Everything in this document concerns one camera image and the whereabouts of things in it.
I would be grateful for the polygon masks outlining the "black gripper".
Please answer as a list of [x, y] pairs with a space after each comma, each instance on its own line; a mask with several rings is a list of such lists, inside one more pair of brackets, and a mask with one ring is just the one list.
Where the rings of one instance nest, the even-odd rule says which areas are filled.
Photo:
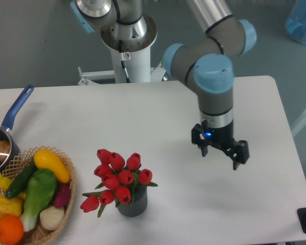
[[237, 170], [239, 165], [245, 164], [249, 158], [248, 142], [246, 140], [235, 141], [234, 122], [222, 128], [207, 127], [207, 124], [196, 124], [191, 130], [191, 142], [201, 150], [201, 155], [205, 157], [208, 153], [208, 146], [220, 147], [226, 150], [226, 155], [233, 161], [233, 170]]

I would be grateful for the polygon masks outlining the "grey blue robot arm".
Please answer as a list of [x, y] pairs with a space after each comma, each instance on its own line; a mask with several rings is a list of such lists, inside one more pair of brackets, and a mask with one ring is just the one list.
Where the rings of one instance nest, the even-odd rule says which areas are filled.
[[[72, 1], [71, 9], [87, 32], [100, 32], [110, 49], [116, 83], [152, 81], [150, 48], [157, 37], [142, 1]], [[249, 158], [248, 143], [234, 139], [232, 57], [252, 49], [257, 35], [247, 20], [236, 20], [225, 1], [188, 1], [206, 35], [194, 47], [173, 44], [162, 58], [165, 71], [198, 97], [201, 122], [192, 143], [205, 156], [208, 147], [223, 151], [237, 168]]]

